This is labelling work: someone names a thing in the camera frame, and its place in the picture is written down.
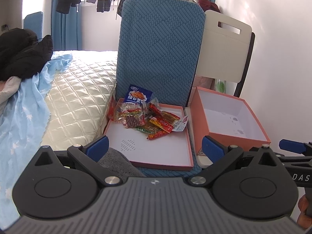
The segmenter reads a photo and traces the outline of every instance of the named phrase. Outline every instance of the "white chair backrest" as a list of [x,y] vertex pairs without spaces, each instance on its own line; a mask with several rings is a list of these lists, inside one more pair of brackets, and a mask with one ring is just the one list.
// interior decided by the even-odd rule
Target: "white chair backrest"
[[[243,75],[252,28],[216,11],[208,10],[205,14],[196,75],[238,83]],[[239,29],[240,33],[218,27],[219,22]]]

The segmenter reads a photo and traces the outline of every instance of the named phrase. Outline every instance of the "blue chair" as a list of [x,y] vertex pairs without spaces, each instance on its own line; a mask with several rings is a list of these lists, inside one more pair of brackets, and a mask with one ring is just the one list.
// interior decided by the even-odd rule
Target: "blue chair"
[[42,39],[43,13],[42,11],[27,15],[24,19],[24,28],[30,29],[37,34],[38,39]]
[[[153,91],[160,103],[185,107],[194,80],[205,14],[181,0],[126,0],[117,60],[116,99],[130,84]],[[191,176],[201,171],[139,168],[146,176]]]

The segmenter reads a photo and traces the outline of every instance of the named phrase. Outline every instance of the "wall outlet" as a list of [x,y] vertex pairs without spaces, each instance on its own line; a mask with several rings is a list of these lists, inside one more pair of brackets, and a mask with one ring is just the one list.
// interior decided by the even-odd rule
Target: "wall outlet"
[[9,29],[8,25],[2,25],[2,26],[1,26],[1,31],[5,31],[6,28]]

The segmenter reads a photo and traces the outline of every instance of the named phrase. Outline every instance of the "white cabinet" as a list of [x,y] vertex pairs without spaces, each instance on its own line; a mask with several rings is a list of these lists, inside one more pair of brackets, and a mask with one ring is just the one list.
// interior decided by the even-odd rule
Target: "white cabinet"
[[43,37],[51,34],[51,0],[0,0],[0,35],[1,26],[7,25],[9,29],[23,28],[27,15],[43,12]]

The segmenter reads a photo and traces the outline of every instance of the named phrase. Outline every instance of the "chair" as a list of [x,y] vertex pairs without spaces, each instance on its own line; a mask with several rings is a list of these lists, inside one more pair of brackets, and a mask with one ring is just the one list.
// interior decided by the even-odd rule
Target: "chair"
[[43,13],[42,11],[27,15],[24,19],[24,28],[33,30],[38,39],[43,38]]
[[121,20],[116,98],[130,84],[152,90],[160,103],[187,105],[205,14],[181,0],[126,0]]
[[[238,83],[234,96],[240,97],[252,55],[252,28],[216,11],[206,11],[205,29],[196,74]],[[239,29],[239,33],[230,31]]]

